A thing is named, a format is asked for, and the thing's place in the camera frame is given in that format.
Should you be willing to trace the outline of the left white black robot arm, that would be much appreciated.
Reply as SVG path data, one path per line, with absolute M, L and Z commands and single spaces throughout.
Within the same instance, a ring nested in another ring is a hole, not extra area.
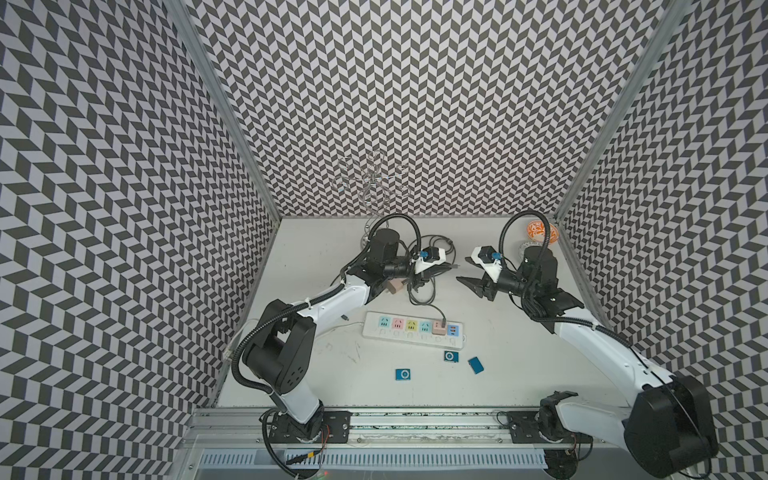
M 392 280 L 418 289 L 449 271 L 446 249 L 424 242 L 416 221 L 403 213 L 384 216 L 366 243 L 338 274 L 338 281 L 298 303 L 270 302 L 256 326 L 243 334 L 231 354 L 234 381 L 268 395 L 278 428 L 309 442 L 327 434 L 325 407 L 305 376 L 316 337 L 344 315 L 371 303 Z

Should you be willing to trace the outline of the orange patterned bowl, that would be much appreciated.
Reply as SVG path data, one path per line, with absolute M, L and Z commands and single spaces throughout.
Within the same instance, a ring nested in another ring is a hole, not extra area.
M 549 232 L 549 242 L 555 244 L 559 238 L 560 233 L 555 225 L 549 224 L 546 227 L 541 220 L 532 220 L 527 224 L 526 232 L 531 241 L 537 243 L 543 243 L 545 240 L 546 232 Z

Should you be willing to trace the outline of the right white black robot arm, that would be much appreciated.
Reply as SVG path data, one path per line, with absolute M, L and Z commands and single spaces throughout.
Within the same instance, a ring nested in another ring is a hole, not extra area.
M 540 243 L 526 248 L 517 267 L 505 254 L 510 228 L 524 217 L 542 222 Z M 477 246 L 468 262 L 479 278 L 459 277 L 476 296 L 493 301 L 507 295 L 534 323 L 573 346 L 623 395 L 614 407 L 583 399 L 573 391 L 543 398 L 535 416 L 543 441 L 560 443 L 581 437 L 604 440 L 628 452 L 649 475 L 690 478 L 689 468 L 703 464 L 712 472 L 719 451 L 710 398 L 696 378 L 654 364 L 631 341 L 604 326 L 586 305 L 559 285 L 558 262 L 550 250 L 552 226 L 544 214 L 528 209 L 506 221 L 496 245 Z

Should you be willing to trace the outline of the pink charger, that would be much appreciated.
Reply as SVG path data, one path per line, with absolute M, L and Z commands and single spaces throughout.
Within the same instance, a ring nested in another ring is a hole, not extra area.
M 441 321 L 434 321 L 432 323 L 432 334 L 438 337 L 445 337 L 448 335 L 447 328 L 447 324 L 443 324 Z
M 404 282 L 402 279 L 391 279 L 387 281 L 386 287 L 391 294 L 397 294 L 404 288 Z

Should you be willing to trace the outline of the white colourful power strip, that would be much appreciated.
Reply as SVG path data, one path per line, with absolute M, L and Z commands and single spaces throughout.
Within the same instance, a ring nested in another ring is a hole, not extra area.
M 461 323 L 447 322 L 448 335 L 438 337 L 432 334 L 434 321 L 441 320 L 369 311 L 363 323 L 362 336 L 374 340 L 449 350 L 464 348 L 466 334 Z

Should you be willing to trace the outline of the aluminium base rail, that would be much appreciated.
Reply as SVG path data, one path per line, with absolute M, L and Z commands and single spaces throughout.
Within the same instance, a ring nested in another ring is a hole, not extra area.
M 545 441 L 536 431 L 534 408 L 528 407 L 347 407 L 344 448 L 491 448 L 567 449 L 574 438 Z M 210 408 L 193 414 L 180 446 L 192 449 L 249 448 L 263 444 L 258 408 Z

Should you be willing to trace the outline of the teal mp3 player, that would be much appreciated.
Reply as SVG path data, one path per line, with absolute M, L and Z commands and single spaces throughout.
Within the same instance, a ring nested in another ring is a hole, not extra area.
M 482 364 L 481 360 L 478 357 L 470 358 L 468 360 L 468 364 L 474 374 L 480 374 L 485 370 L 484 365 Z

